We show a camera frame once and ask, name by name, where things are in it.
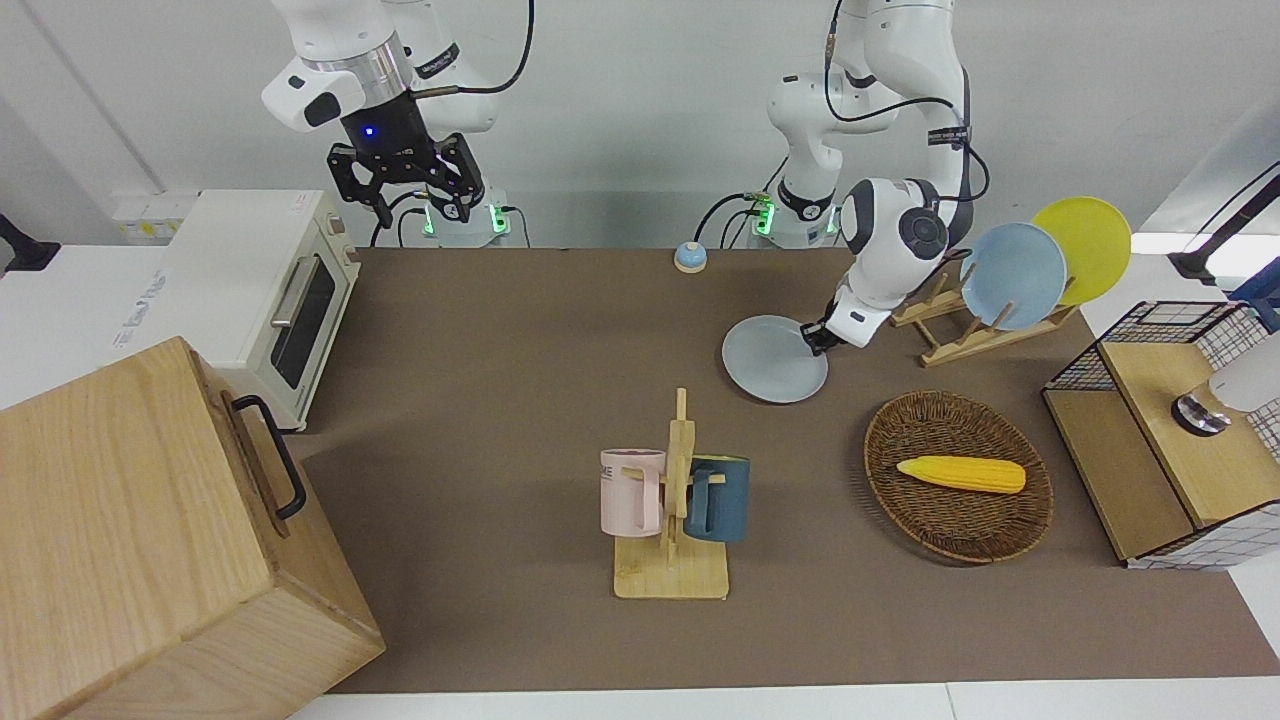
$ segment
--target yellow corn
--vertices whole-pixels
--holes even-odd
[[[936,486],[1011,495],[1027,487],[1027,470],[1009,460],[924,455],[902,460],[897,469]]]

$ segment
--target pink mug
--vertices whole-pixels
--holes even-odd
[[[600,529],[622,538],[662,532],[659,488],[666,469],[667,454],[660,450],[600,452]]]

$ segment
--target wooden mug tree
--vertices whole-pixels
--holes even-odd
[[[613,538],[613,593],[621,598],[724,600],[728,597],[728,557],[722,542],[685,534],[687,489],[694,461],[694,421],[687,418],[687,392],[676,389],[676,418],[667,445],[667,473],[662,475],[662,532],[643,538]],[[625,470],[643,479],[643,474]],[[724,475],[713,474],[712,483]]]

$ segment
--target wicker basket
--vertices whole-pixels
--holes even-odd
[[[922,455],[1011,460],[1027,470],[1015,495],[970,492],[920,482],[897,470]],[[1048,471],[1023,433],[991,407],[942,391],[911,392],[876,414],[863,445],[876,500],[908,536],[946,557],[996,562],[1044,536],[1053,514]]]

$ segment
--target white plate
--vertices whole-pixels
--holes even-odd
[[[733,325],[721,357],[737,387],[767,402],[800,402],[827,382],[827,356],[813,355],[790,318],[756,315]]]

